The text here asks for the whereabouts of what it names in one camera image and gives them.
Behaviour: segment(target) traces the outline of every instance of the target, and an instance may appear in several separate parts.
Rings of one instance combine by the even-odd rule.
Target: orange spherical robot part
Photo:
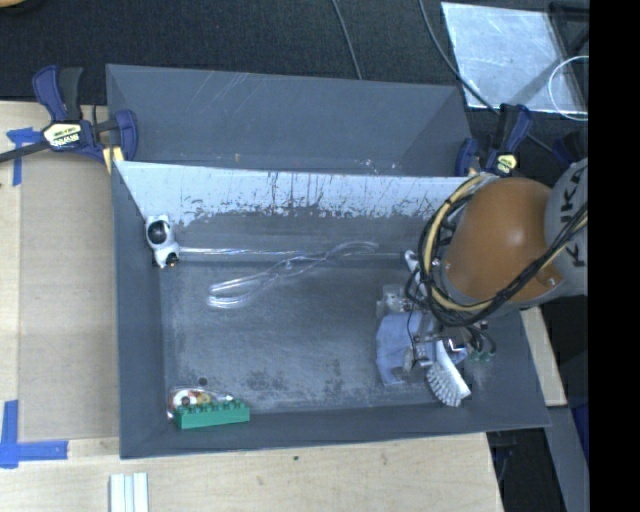
[[[517,177],[478,189],[461,214],[443,260],[450,285],[470,299],[488,300],[541,257],[547,250],[544,218],[550,194],[546,185]],[[535,300],[561,281],[550,264],[511,301]]]

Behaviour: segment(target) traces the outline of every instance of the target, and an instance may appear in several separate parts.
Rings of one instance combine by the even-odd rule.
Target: white brush
[[[435,361],[426,371],[427,382],[442,403],[458,407],[471,390],[449,358],[442,340],[435,342],[435,355]]]

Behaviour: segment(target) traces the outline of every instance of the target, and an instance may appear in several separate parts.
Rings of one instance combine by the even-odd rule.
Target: black carpet
[[[99,105],[106,104],[107,63],[357,79],[331,0],[28,0],[25,6],[29,3],[33,9],[24,12],[0,9],[0,99],[35,100],[31,78],[49,64],[84,68],[80,102]],[[424,3],[436,37],[454,61],[440,2]],[[457,3],[538,12],[549,7],[543,0]],[[430,40],[417,0],[340,0],[338,5],[363,79],[461,87]],[[573,5],[589,7],[589,2]],[[467,110],[474,136],[495,132],[496,116]],[[547,145],[574,131],[587,138],[587,123],[533,115],[532,133]],[[535,143],[521,145],[524,175],[553,185],[563,170]],[[561,360],[583,351],[587,341],[586,299],[569,302],[569,307],[566,300],[543,307]],[[507,512],[563,510],[541,435],[514,433],[502,483]]]

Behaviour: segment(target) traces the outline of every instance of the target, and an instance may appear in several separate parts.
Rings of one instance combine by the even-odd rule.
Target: green toy block
[[[212,402],[202,405],[181,405],[173,413],[173,422],[180,430],[212,427],[249,421],[249,406],[242,400]]]

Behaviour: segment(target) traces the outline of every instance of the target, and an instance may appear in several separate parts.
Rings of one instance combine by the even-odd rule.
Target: black cable
[[[480,102],[482,103],[485,107],[487,107],[489,109],[490,112],[494,113],[497,116],[500,116],[500,112],[493,108],[493,105],[491,105],[491,103],[489,103],[486,99],[484,99],[480,93],[478,93],[474,87],[471,86],[471,84],[469,84],[469,82],[467,82],[464,78],[462,78],[462,75],[460,73],[458,73],[458,70],[455,68],[455,66],[453,64],[451,64],[451,61],[449,60],[449,58],[445,55],[444,50],[442,49],[442,46],[440,46],[440,43],[438,42],[435,33],[433,32],[433,28],[431,27],[431,23],[429,22],[429,17],[427,16],[427,11],[424,8],[424,4],[422,3],[422,0],[418,0],[418,5],[420,6],[420,13],[422,14],[422,19],[424,20],[424,24],[427,27],[427,32],[429,32],[429,37],[431,38],[431,40],[433,41],[433,44],[435,45],[436,49],[438,50],[438,53],[440,54],[440,57],[442,57],[442,60],[444,60],[445,64],[447,65],[447,67],[451,70],[451,72],[456,76],[456,78],[458,80],[460,80],[460,83]],[[532,142],[534,142],[535,144],[537,144],[538,146],[540,146],[542,149],[547,150],[549,153],[553,153],[553,150],[547,146],[544,142],[542,142],[541,140],[537,139],[536,137],[534,137],[533,135],[527,134],[527,138],[530,139]]]
[[[358,75],[358,80],[362,80],[362,73],[360,72],[360,66],[358,66],[358,60],[356,59],[356,53],[353,51],[353,45],[351,44],[351,38],[349,37],[349,32],[347,30],[347,25],[344,22],[344,18],[340,13],[340,8],[338,7],[337,0],[331,0],[333,4],[333,9],[336,11],[336,15],[338,16],[338,20],[340,21],[340,26],[342,26],[342,33],[344,34],[344,38],[347,40],[347,46],[349,47],[349,52],[351,53],[351,60],[353,61],[353,67],[356,70],[356,75]]]

